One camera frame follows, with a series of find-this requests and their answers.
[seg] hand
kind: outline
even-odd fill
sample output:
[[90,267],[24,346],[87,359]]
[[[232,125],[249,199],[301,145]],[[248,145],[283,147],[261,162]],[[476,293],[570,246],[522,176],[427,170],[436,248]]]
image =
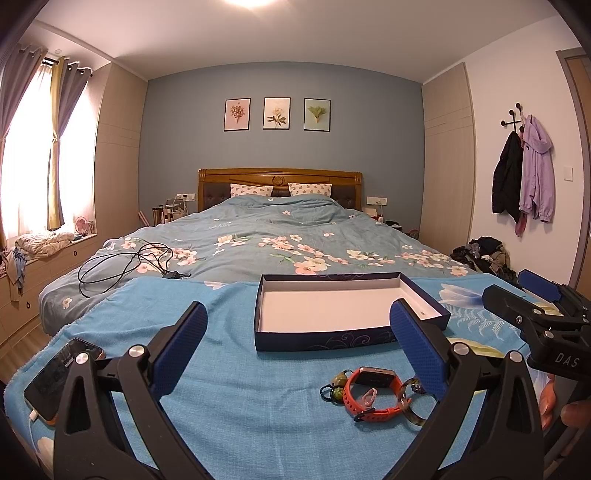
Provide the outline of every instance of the hand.
[[[554,375],[548,375],[550,381],[542,390],[540,395],[540,416],[542,420],[542,430],[547,429],[552,423],[552,411],[556,405],[556,394],[554,393]],[[591,400],[581,400],[565,405],[560,411],[562,423],[567,427],[580,429],[573,440],[564,448],[562,455],[566,456],[572,450],[574,444],[579,439],[583,430],[591,421]]]

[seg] white charging cable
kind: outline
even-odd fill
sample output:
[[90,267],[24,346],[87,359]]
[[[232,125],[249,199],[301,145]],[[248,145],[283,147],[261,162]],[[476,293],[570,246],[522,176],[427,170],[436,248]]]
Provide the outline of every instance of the white charging cable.
[[37,410],[33,409],[33,411],[29,414],[29,434],[31,435],[31,444],[33,448],[37,452],[37,445],[35,445],[35,439],[33,438],[33,422],[37,419],[39,414]]

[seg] navy blue box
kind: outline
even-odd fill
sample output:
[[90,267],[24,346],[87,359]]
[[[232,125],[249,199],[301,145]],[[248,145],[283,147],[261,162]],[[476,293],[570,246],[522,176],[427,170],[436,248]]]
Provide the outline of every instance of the navy blue box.
[[399,272],[262,275],[256,296],[255,346],[300,352],[396,340],[389,308],[404,298],[424,322],[445,330],[450,313]]

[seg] blue gripper pad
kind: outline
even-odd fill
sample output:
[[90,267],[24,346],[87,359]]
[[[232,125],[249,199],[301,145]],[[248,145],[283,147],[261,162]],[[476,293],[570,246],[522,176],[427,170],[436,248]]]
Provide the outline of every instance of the blue gripper pad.
[[517,280],[523,288],[535,293],[538,297],[542,297],[550,303],[559,301],[562,296],[558,290],[558,285],[529,270],[520,271],[519,275],[517,275]]
[[157,400],[172,393],[207,330],[207,310],[202,303],[193,302],[183,317],[152,365],[150,393]]
[[[406,301],[396,300],[390,307],[390,326],[425,391],[441,401],[447,391],[446,362],[423,333],[418,324],[420,320],[409,309]],[[426,327],[434,327],[449,347],[437,327]]]

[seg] ceiling light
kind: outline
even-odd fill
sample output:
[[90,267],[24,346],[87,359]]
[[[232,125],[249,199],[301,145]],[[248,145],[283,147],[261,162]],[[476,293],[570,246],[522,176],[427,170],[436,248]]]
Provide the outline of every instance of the ceiling light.
[[273,2],[275,2],[275,0],[226,0],[226,3],[238,5],[244,8],[264,7]]

